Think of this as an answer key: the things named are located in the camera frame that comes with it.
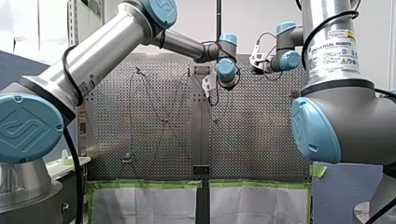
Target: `white bracket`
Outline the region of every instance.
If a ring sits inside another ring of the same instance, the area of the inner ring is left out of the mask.
[[[216,73],[206,76],[202,80],[202,89],[205,91],[205,97],[210,97],[210,92],[216,88]]]

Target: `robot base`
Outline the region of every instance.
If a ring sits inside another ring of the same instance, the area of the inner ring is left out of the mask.
[[[0,223],[62,224],[63,210],[62,184],[54,182],[50,191],[38,199],[0,207]]]

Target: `robotic arm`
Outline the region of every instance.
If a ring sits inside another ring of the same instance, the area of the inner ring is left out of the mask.
[[[62,223],[62,185],[51,181],[42,157],[59,142],[84,96],[138,45],[169,49],[198,63],[216,60],[219,81],[235,85],[236,36],[202,44],[169,31],[176,20],[174,0],[124,1],[116,17],[55,65],[0,92],[0,222]],[[38,206],[59,210],[35,216]]]
[[[364,223],[395,223],[395,209],[382,215],[396,204],[396,98],[361,75],[352,22],[359,13],[351,10],[356,2],[302,1],[304,42],[303,29],[282,23],[276,56],[263,60],[257,44],[250,63],[262,74],[288,71],[299,64],[290,50],[304,45],[309,80],[291,107],[297,148],[311,161],[384,165],[383,179],[370,201],[371,219]],[[376,91],[390,97],[376,97]]]
[[[22,77],[21,80],[12,83],[1,93],[8,100],[17,97],[15,92],[20,93],[18,97],[21,97],[21,102],[17,102],[20,105],[24,105],[24,93],[29,94],[32,101],[39,97],[41,101],[44,100],[54,105],[56,109],[53,107],[51,109],[59,110],[63,119],[54,121],[53,123],[57,123],[57,126],[50,125],[48,128],[49,130],[53,129],[55,133],[61,133],[62,127],[67,126],[74,119],[75,106],[81,105],[83,97],[92,91],[139,44],[153,44],[169,49],[193,58],[198,63],[217,60],[218,67],[223,68],[222,70],[218,69],[219,80],[225,85],[233,85],[235,82],[236,36],[225,34],[217,42],[201,44],[184,35],[167,30],[176,20],[177,9],[173,0],[120,3],[118,15],[115,18],[81,44],[67,50],[61,61],[38,77]],[[7,103],[16,104],[15,100],[13,101],[10,100]],[[53,141],[51,146],[58,142],[59,137],[51,138],[50,142]],[[41,148],[36,151],[33,142],[29,150],[22,148],[14,150],[5,147],[0,152],[0,162],[34,161],[51,150],[47,145]]]

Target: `white cloth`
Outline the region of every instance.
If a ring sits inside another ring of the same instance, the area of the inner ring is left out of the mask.
[[[196,189],[97,189],[93,224],[195,224]]]
[[[306,224],[307,189],[210,189],[211,224]]]

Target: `blue cylindrical joint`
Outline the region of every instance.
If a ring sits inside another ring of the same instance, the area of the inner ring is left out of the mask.
[[[142,0],[150,17],[163,29],[169,29],[177,20],[177,6],[174,0]]]
[[[222,35],[220,36],[219,41],[220,41],[220,40],[222,40],[222,41],[227,41],[227,42],[229,42],[229,43],[231,43],[231,44],[236,45],[236,44],[237,44],[237,41],[238,41],[238,38],[237,38],[236,35],[233,34],[233,33],[225,33],[225,34],[222,34]]]
[[[296,26],[297,26],[297,24],[294,21],[282,22],[276,27],[276,35],[280,35],[286,31],[288,31],[289,29],[295,28]]]
[[[228,58],[221,59],[216,67],[216,72],[221,83],[224,85],[233,84],[236,74],[235,63]]]
[[[289,50],[282,55],[279,65],[282,71],[289,71],[298,67],[300,65],[300,62],[300,54],[298,54],[295,50]]]

